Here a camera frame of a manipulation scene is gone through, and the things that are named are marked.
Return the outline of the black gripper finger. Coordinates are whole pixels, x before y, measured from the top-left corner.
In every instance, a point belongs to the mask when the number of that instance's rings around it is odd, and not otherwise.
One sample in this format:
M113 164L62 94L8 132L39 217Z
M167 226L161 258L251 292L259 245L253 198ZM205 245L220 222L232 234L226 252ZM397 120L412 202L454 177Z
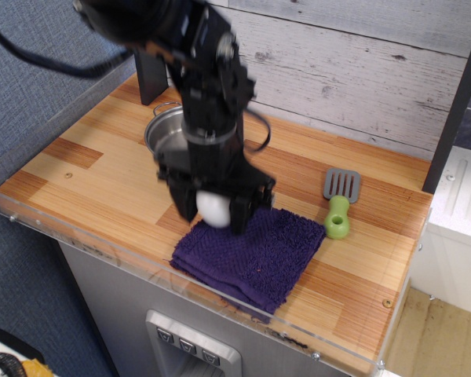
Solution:
M236 196L229 204L230 227L235 235L242 235L246 231L249 220L258 207L256 196Z
M170 195L180 216L191 222L198 213L196 194L198 187L183 181L168 182Z

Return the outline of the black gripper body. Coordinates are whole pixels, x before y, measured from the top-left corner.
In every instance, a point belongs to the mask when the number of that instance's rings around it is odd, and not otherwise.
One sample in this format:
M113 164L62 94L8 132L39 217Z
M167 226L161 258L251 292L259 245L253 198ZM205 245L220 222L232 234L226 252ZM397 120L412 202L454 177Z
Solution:
M250 164L237 137L220 145L187 143L187 151L165 152L156 160L159 177L167 185L169 181L183 181L196 185L197 191L215 192L231 199L256 196L258 206L273 205L276 180Z

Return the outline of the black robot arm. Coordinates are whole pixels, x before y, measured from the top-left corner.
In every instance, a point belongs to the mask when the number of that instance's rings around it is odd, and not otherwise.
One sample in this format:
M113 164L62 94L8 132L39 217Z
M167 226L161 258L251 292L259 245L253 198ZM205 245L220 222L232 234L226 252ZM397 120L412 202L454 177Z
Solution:
M181 96L184 144L154 154L181 215L197 214L199 192L228 199L230 226L242 234L270 206L275 180L244 155L243 116L255 83L239 58L231 24L205 1L77 1L105 38L161 58Z

